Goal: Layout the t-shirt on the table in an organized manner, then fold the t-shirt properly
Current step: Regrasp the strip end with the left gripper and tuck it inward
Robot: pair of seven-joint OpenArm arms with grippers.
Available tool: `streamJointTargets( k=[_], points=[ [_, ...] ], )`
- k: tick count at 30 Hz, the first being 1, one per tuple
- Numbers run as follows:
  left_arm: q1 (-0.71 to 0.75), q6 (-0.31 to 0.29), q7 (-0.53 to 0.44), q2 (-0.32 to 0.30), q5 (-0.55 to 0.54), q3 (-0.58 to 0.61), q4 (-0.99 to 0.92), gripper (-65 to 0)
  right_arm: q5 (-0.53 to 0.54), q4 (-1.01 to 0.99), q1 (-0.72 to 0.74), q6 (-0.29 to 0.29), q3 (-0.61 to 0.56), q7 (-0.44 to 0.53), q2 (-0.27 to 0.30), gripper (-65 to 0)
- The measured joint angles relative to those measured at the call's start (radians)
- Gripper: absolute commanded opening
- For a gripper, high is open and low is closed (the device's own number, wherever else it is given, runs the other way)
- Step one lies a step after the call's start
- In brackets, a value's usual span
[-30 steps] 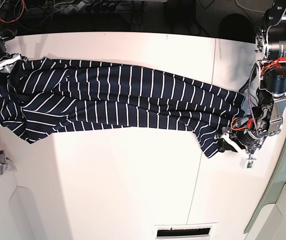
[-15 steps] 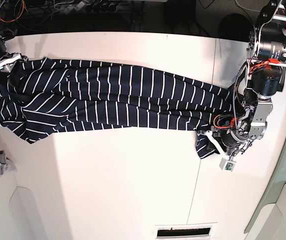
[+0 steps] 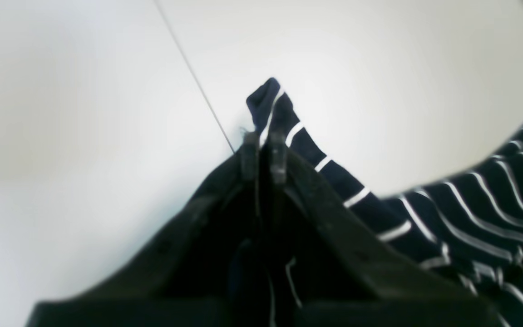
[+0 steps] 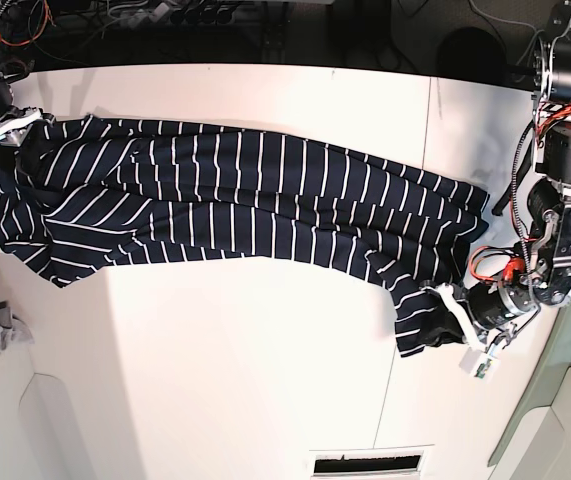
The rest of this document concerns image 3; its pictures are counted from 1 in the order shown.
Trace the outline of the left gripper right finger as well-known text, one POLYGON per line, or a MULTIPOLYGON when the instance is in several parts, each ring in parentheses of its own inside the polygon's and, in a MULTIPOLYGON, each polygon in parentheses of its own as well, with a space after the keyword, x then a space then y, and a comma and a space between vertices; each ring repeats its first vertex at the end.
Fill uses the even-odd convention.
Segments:
POLYGON ((271 133, 260 149, 260 242, 280 327, 498 327, 486 299, 380 241, 271 133))

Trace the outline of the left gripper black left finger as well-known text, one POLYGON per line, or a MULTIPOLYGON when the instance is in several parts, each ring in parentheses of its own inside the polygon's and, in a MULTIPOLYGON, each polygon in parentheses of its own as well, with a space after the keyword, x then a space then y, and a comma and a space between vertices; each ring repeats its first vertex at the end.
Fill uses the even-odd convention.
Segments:
POLYGON ((240 245, 260 232, 259 136, 212 171, 188 203, 116 273, 61 302, 40 302, 29 327, 232 327, 240 245))

